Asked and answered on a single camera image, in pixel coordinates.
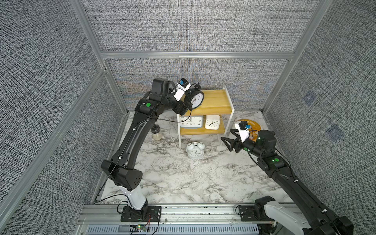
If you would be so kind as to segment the small white square alarm clock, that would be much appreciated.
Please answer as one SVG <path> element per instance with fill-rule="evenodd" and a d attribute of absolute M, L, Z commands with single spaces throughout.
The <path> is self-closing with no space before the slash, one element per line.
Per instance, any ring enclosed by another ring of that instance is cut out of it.
<path fill-rule="evenodd" d="M 208 130 L 218 130 L 221 124 L 220 115 L 206 115 L 205 128 Z"/>

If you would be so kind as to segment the white and wood shelf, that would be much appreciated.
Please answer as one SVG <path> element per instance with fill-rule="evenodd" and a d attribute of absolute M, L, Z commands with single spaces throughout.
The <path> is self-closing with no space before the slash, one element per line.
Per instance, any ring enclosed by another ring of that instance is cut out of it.
<path fill-rule="evenodd" d="M 219 115 L 220 124 L 217 130 L 206 129 L 205 126 L 196 129 L 187 129 L 181 127 L 178 123 L 179 147 L 182 147 L 182 136 L 188 135 L 213 135 L 216 134 L 219 144 L 222 145 L 221 137 L 224 137 L 229 129 L 230 122 L 235 112 L 230 94 L 226 87 L 219 90 L 204 90 L 204 99 L 198 108 L 192 112 L 193 116 Z"/>

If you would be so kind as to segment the oval bread loaf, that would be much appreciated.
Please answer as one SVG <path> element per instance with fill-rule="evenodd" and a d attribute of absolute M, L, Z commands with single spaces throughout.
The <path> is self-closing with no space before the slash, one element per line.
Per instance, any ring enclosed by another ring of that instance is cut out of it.
<path fill-rule="evenodd" d="M 261 126 L 250 119 L 246 119 L 247 124 L 250 126 L 248 129 L 250 130 L 250 133 L 255 134 L 256 132 L 259 132 L 261 130 Z"/>

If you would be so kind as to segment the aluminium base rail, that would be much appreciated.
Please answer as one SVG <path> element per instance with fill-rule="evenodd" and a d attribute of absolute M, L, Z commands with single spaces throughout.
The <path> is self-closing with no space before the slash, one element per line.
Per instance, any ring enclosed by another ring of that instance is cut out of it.
<path fill-rule="evenodd" d="M 279 203 L 303 216 L 294 203 Z M 251 204 L 161 204 L 160 222 L 121 222 L 121 206 L 84 206 L 75 235 L 294 235 L 271 221 L 242 222 L 238 206 Z"/>

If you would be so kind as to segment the black twin bell alarm clock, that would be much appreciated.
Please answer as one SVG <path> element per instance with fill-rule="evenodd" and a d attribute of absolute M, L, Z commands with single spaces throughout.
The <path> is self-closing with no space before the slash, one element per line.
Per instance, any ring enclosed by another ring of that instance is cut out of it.
<path fill-rule="evenodd" d="M 189 110 L 192 111 L 202 105 L 205 95 L 201 91 L 201 85 L 199 82 L 192 84 L 185 94 L 185 101 L 188 102 Z"/>

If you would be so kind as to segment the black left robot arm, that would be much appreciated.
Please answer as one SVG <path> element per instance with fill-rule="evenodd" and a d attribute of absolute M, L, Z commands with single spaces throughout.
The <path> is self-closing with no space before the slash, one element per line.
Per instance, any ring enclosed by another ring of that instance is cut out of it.
<path fill-rule="evenodd" d="M 135 165 L 145 138 L 164 111 L 172 110 L 183 115 L 191 107 L 189 101 L 181 100 L 191 84 L 184 78 L 172 88 L 171 84 L 166 79 L 153 80 L 151 90 L 140 99 L 135 108 L 132 124 L 120 147 L 110 160 L 103 160 L 101 164 L 107 177 L 127 196 L 129 207 L 139 212 L 146 210 L 147 199 L 140 187 L 143 173 L 136 170 Z"/>

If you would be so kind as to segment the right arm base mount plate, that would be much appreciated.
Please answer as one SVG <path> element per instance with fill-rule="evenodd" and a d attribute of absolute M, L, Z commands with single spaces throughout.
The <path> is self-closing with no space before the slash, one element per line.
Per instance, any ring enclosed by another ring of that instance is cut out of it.
<path fill-rule="evenodd" d="M 264 208 L 259 204 L 253 206 L 238 206 L 237 209 L 242 222 L 274 222 L 272 218 L 266 215 Z"/>

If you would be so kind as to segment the grey rectangular alarm clock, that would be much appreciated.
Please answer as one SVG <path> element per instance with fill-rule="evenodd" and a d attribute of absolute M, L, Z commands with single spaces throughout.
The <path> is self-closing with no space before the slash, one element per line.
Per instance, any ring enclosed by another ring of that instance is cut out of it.
<path fill-rule="evenodd" d="M 197 129 L 203 126 L 203 116 L 181 116 L 180 127 L 186 129 Z"/>

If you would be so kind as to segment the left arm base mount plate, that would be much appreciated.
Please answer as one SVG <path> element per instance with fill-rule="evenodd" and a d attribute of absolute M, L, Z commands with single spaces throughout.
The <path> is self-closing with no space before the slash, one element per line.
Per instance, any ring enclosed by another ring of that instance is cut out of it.
<path fill-rule="evenodd" d="M 143 208 L 140 211 L 132 209 L 129 206 L 126 206 L 122 210 L 120 221 L 121 222 L 142 222 L 142 221 L 160 222 L 161 215 L 162 215 L 161 206 L 148 206 L 147 208 Z"/>

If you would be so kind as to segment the white twin bell alarm clock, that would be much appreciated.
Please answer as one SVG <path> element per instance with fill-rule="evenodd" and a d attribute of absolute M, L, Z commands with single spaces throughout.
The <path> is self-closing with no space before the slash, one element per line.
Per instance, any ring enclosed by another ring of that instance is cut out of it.
<path fill-rule="evenodd" d="M 186 152 L 188 157 L 197 160 L 204 156 L 205 145 L 202 142 L 188 143 L 186 146 Z"/>

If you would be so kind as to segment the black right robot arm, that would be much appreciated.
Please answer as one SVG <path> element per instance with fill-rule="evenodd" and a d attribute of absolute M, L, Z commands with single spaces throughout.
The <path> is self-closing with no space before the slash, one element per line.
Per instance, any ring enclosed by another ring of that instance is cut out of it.
<path fill-rule="evenodd" d="M 247 130 L 232 129 L 235 139 L 222 137 L 229 151 L 246 151 L 257 157 L 257 165 L 273 179 L 293 200 L 303 216 L 285 209 L 274 198 L 266 196 L 255 201 L 254 216 L 270 218 L 295 235 L 352 235 L 353 223 L 339 217 L 322 203 L 295 175 L 291 165 L 276 152 L 275 133 L 260 130 L 256 141 L 249 139 Z"/>

